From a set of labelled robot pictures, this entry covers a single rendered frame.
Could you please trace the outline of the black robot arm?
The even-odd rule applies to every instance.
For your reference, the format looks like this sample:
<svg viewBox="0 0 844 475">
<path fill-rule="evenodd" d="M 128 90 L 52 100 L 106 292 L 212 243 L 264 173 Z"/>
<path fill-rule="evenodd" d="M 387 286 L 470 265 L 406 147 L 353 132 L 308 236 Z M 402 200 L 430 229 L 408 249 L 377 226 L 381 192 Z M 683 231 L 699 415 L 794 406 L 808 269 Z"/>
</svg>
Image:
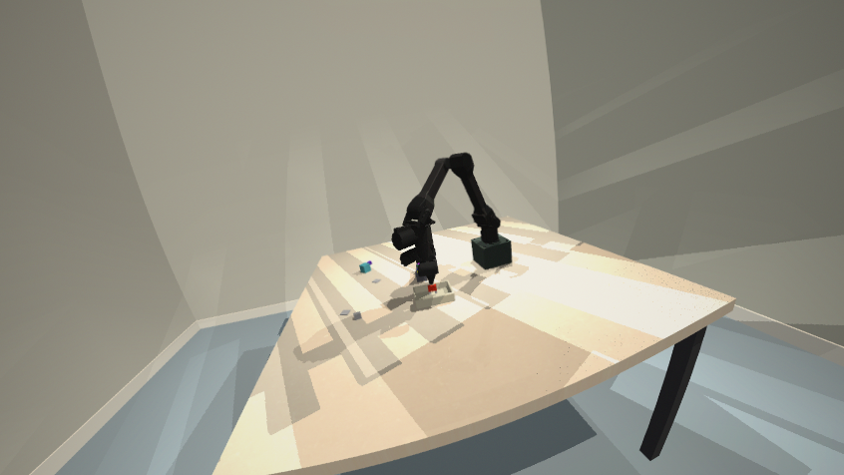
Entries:
<svg viewBox="0 0 844 475">
<path fill-rule="evenodd" d="M 436 223 L 431 219 L 434 199 L 450 169 L 461 180 L 472 203 L 474 208 L 472 217 L 477 227 L 481 228 L 481 241 L 483 243 L 500 241 L 498 228 L 501 221 L 483 199 L 473 174 L 474 162 L 471 154 L 467 152 L 453 154 L 449 158 L 435 161 L 435 166 L 421 192 L 413 198 L 407 207 L 403 227 L 393 229 L 394 233 L 391 240 L 397 250 L 415 244 L 414 248 L 400 254 L 399 259 L 404 266 L 414 261 L 420 263 L 416 242 L 427 242 L 433 239 L 430 225 Z"/>
</svg>

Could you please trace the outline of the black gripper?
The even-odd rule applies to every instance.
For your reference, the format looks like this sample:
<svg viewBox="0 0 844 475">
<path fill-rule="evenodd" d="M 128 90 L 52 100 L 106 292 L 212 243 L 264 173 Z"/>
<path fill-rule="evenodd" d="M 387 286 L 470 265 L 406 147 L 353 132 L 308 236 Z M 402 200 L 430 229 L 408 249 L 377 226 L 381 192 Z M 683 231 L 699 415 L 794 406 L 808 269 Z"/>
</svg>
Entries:
<svg viewBox="0 0 844 475">
<path fill-rule="evenodd" d="M 420 258 L 418 276 L 426 276 L 431 285 L 434 283 L 436 274 L 439 273 L 433 240 L 416 242 L 416 249 Z"/>
</svg>

